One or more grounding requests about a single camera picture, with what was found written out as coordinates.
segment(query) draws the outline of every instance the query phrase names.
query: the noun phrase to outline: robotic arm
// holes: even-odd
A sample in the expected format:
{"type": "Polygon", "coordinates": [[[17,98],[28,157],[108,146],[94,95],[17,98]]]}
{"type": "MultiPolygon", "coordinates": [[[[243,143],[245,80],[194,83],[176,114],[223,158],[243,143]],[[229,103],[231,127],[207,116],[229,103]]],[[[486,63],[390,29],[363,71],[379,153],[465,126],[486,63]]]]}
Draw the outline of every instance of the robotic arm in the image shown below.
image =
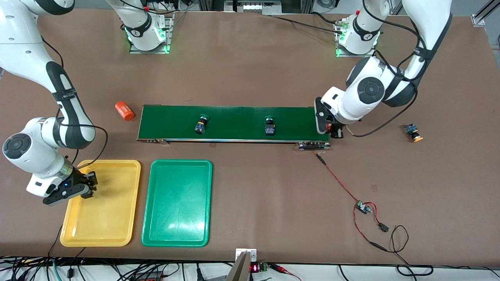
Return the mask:
{"type": "MultiPolygon", "coordinates": [[[[349,18],[348,36],[344,46],[353,53],[368,52],[389,13],[387,0],[364,0],[359,15],[349,18]]],[[[402,0],[403,6],[423,41],[413,50],[406,70],[400,70],[373,56],[361,59],[347,77],[345,91],[330,88],[315,101],[316,125],[320,134],[331,133],[342,138],[342,127],[350,125],[371,112],[380,102],[390,107],[406,105],[450,26],[452,0],[402,0]]]]}
{"type": "Polygon", "coordinates": [[[91,197],[97,184],[93,174],[83,175],[57,151],[86,148],[95,129],[68,74],[51,59],[37,29],[38,15],[62,15],[73,7],[73,0],[0,0],[0,68],[44,86],[63,115],[31,119],[2,146],[10,162],[33,174],[26,190],[44,197],[46,205],[78,195],[91,197]]]}

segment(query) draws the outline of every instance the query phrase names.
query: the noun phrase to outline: robot logo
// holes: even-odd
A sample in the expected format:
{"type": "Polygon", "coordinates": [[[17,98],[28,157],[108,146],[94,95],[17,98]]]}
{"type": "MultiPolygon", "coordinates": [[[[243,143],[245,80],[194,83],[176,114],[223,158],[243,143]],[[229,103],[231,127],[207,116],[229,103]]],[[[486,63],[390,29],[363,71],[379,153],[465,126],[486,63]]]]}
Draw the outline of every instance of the robot logo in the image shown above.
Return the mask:
{"type": "Polygon", "coordinates": [[[134,36],[134,37],[140,37],[141,36],[141,33],[137,30],[132,30],[130,31],[130,33],[134,36]]]}

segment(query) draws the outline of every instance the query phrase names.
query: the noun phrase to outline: green tray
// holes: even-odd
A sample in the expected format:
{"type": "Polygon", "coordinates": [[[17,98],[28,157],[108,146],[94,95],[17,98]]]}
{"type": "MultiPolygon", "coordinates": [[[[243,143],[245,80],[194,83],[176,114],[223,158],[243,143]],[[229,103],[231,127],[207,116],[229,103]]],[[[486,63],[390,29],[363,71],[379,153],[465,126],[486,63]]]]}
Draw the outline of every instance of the green tray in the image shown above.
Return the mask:
{"type": "Polygon", "coordinates": [[[142,244],[203,247],[209,241],[212,163],[159,159],[151,165],[142,244]]]}

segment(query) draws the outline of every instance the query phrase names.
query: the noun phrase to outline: red wire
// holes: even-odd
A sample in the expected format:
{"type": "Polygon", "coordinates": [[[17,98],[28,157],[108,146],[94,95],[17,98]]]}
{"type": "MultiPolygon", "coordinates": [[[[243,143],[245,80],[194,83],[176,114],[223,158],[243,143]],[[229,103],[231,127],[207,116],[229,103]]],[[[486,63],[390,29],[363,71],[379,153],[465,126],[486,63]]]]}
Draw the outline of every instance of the red wire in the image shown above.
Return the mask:
{"type": "Polygon", "coordinates": [[[290,273],[290,271],[288,271],[288,270],[287,270],[287,271],[285,271],[285,274],[291,275],[291,276],[293,276],[293,277],[295,277],[295,278],[299,279],[300,281],[302,281],[302,279],[301,279],[299,276],[297,276],[297,275],[295,275],[295,274],[293,274],[293,273],[290,273]]]}
{"type": "MultiPolygon", "coordinates": [[[[317,156],[318,154],[316,153],[316,151],[314,150],[311,150],[312,153],[317,156]]],[[[352,197],[352,199],[354,199],[356,202],[358,202],[359,200],[349,191],[349,189],[347,189],[347,187],[342,183],[342,181],[335,175],[334,171],[332,171],[332,169],[330,169],[330,167],[328,167],[328,165],[325,165],[325,167],[328,169],[328,171],[330,172],[330,174],[337,180],[338,184],[347,192],[349,193],[349,195],[352,197]]]]}
{"type": "MultiPolygon", "coordinates": [[[[316,153],[316,151],[312,150],[312,153],[315,155],[315,156],[318,156],[318,154],[316,153]]],[[[349,189],[347,189],[347,187],[342,183],[342,181],[335,175],[334,171],[332,171],[332,169],[330,169],[330,167],[328,165],[324,165],[328,171],[330,172],[330,174],[337,180],[338,184],[347,192],[349,193],[349,195],[356,201],[356,204],[354,205],[354,209],[352,210],[352,219],[354,220],[354,225],[356,226],[356,229],[357,231],[359,232],[359,234],[361,234],[361,236],[363,236],[363,238],[368,242],[370,243],[370,240],[368,240],[368,238],[365,236],[365,234],[363,233],[363,231],[361,231],[361,228],[359,227],[358,223],[356,222],[356,209],[357,209],[357,206],[358,206],[358,202],[359,200],[349,191],[349,189]]],[[[374,213],[375,213],[375,221],[378,223],[378,224],[381,224],[380,220],[379,220],[379,211],[377,210],[377,205],[375,205],[375,203],[373,202],[365,202],[364,203],[365,205],[371,205],[373,206],[373,210],[374,210],[374,213]]]]}
{"type": "Polygon", "coordinates": [[[354,209],[352,210],[352,219],[354,220],[354,225],[356,226],[359,234],[361,234],[361,236],[363,236],[363,238],[369,243],[370,240],[368,240],[368,238],[363,234],[363,231],[361,231],[360,227],[358,226],[358,223],[356,222],[356,205],[354,205],[354,209]]]}

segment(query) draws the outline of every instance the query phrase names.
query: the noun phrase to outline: white floor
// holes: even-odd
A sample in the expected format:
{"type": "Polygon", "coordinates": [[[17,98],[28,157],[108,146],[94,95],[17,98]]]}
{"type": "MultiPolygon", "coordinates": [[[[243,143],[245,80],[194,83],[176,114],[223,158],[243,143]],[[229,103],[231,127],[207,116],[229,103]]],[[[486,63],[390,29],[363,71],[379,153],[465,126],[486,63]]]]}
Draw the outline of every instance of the white floor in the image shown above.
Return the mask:
{"type": "MultiPolygon", "coordinates": [[[[302,281],[345,281],[343,279],[339,267],[337,265],[311,265],[311,264],[281,264],[289,272],[297,275],[302,281]]],[[[57,271],[63,281],[66,278],[68,266],[58,267],[57,271]]],[[[76,267],[73,267],[75,277],[73,281],[84,281],[80,276],[76,267]]],[[[133,265],[118,266],[120,272],[125,273],[135,268],[133,265]]],[[[166,267],[164,274],[172,273],[177,266],[170,264],[166,267]]],[[[117,281],[119,275],[110,267],[104,265],[85,265],[80,267],[85,281],[117,281]]],[[[231,268],[224,263],[201,263],[201,272],[205,280],[225,276],[231,268]]],[[[396,272],[394,267],[390,266],[361,266],[361,265],[342,265],[345,276],[349,281],[411,281],[411,277],[405,277],[396,272]]],[[[422,269],[415,269],[415,273],[422,273],[422,269]]],[[[1,281],[9,281],[12,272],[10,270],[0,272],[1,281]]],[[[54,271],[50,268],[49,277],[51,281],[57,280],[54,271]]],[[[184,277],[186,281],[196,281],[196,264],[184,264],[184,277]]],[[[259,272],[253,274],[255,281],[262,281],[267,278],[272,278],[271,281],[298,281],[293,276],[277,273],[274,270],[259,272]]],[[[36,274],[33,281],[46,281],[45,268],[36,274]]],[[[163,280],[168,281],[183,281],[182,269],[163,280]]],[[[499,280],[491,271],[486,269],[454,269],[454,268],[435,268],[434,273],[426,277],[417,277],[419,281],[497,281],[499,280]]]]}

